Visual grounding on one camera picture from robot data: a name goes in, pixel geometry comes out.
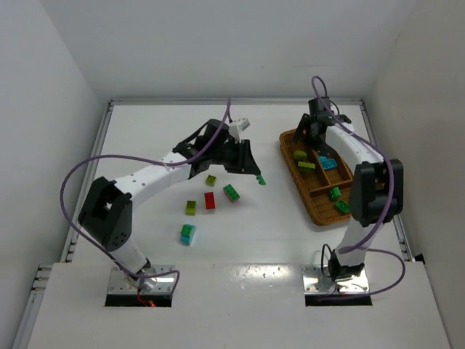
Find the thin green lego plate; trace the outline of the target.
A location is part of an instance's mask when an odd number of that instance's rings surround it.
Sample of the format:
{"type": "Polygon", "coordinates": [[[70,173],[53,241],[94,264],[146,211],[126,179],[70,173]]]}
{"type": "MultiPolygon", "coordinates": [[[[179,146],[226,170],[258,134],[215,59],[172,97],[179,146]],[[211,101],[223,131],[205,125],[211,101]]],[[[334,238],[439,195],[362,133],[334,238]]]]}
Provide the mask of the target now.
{"type": "Polygon", "coordinates": [[[260,185],[266,185],[266,181],[261,174],[256,176],[256,180],[260,185]]]}

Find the lime lego with green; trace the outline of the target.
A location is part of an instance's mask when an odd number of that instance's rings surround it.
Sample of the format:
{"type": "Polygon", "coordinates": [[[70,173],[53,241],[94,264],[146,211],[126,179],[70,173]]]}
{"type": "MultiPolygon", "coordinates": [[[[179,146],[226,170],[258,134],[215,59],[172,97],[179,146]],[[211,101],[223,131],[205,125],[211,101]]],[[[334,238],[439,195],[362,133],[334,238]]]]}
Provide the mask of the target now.
{"type": "Polygon", "coordinates": [[[307,161],[308,155],[305,151],[294,151],[293,158],[295,161],[307,161]]]}

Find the green rounded lego brick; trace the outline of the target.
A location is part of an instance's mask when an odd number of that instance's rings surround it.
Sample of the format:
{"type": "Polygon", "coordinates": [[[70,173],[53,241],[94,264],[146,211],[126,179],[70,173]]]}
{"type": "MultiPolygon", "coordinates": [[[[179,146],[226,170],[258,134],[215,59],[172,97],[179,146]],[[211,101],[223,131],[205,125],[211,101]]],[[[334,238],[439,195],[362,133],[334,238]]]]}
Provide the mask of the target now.
{"type": "Polygon", "coordinates": [[[328,195],[329,195],[330,200],[337,201],[341,197],[341,191],[339,187],[336,186],[329,191],[328,195]]]}

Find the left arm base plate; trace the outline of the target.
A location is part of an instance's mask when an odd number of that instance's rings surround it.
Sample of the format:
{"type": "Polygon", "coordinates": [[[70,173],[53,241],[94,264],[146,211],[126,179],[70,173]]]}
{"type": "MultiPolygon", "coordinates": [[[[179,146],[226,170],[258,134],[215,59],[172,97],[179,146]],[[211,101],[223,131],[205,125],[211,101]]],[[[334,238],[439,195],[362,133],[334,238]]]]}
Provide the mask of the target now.
{"type": "Polygon", "coordinates": [[[119,268],[113,267],[108,282],[108,295],[136,296],[138,289],[141,289],[142,295],[170,295],[177,278],[173,270],[173,265],[153,265],[148,270],[143,271],[143,273],[148,275],[163,273],[163,276],[135,281],[119,268]]]}

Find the cyan lego brick stack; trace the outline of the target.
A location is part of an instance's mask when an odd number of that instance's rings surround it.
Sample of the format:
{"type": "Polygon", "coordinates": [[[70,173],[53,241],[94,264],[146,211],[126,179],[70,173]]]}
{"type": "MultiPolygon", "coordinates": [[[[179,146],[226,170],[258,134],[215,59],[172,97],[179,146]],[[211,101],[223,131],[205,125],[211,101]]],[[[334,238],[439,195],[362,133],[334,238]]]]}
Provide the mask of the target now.
{"type": "Polygon", "coordinates": [[[338,166],[336,159],[326,159],[321,161],[320,164],[325,171],[335,169],[338,166]]]}

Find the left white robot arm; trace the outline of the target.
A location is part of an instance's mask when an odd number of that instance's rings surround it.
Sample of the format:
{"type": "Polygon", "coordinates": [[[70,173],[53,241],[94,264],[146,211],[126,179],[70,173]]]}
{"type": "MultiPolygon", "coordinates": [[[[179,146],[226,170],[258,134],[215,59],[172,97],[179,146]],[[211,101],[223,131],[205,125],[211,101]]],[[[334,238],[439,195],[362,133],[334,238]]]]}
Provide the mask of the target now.
{"type": "Polygon", "coordinates": [[[127,274],[141,274],[150,262],[132,239],[135,209],[161,191],[222,165],[229,173],[253,175],[265,181],[242,137],[248,119],[230,124],[210,119],[188,138],[178,143],[161,160],[137,172],[114,180],[99,177],[92,183],[78,216],[79,225],[125,267],[127,274]]]}

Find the dark green lego brick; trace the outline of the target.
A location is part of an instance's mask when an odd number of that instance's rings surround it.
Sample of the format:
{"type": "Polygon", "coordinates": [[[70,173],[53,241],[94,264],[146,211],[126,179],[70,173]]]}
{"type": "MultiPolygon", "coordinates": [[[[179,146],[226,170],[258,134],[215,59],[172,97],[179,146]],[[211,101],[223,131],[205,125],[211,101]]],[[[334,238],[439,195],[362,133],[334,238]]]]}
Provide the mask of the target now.
{"type": "Polygon", "coordinates": [[[336,210],[341,213],[341,214],[349,214],[350,209],[349,209],[349,204],[343,200],[340,199],[335,203],[336,210]]]}

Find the lime lego brick stack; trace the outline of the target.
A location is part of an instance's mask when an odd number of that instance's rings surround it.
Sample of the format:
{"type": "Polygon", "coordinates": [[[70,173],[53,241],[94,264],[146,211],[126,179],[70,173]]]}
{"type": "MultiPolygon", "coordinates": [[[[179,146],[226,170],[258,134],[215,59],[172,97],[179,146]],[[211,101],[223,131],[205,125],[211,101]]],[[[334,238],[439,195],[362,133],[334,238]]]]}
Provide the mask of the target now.
{"type": "Polygon", "coordinates": [[[308,161],[298,161],[297,162],[297,169],[300,172],[311,172],[315,170],[315,164],[308,161]]]}

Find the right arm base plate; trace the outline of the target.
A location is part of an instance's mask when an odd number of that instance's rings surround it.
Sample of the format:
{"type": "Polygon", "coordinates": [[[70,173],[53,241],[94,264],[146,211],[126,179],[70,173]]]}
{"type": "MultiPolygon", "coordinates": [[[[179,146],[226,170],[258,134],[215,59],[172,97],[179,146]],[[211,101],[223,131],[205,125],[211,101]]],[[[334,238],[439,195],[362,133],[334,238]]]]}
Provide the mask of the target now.
{"type": "Polygon", "coordinates": [[[306,295],[368,294],[370,292],[365,268],[358,276],[352,275],[332,281],[329,276],[323,275],[319,265],[303,265],[302,280],[306,295]]]}

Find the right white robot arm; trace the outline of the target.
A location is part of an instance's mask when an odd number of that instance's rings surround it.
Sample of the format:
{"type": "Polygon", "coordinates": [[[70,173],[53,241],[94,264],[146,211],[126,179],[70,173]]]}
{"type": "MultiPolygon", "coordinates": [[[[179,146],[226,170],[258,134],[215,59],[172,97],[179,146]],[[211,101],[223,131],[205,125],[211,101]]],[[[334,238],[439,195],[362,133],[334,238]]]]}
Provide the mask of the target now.
{"type": "Polygon", "coordinates": [[[335,281],[360,274],[378,230],[402,211],[403,164],[357,135],[351,120],[334,115],[330,104],[328,97],[309,101],[293,142],[303,142],[326,157],[340,155],[353,174],[349,225],[328,261],[328,277],[335,281]]]}

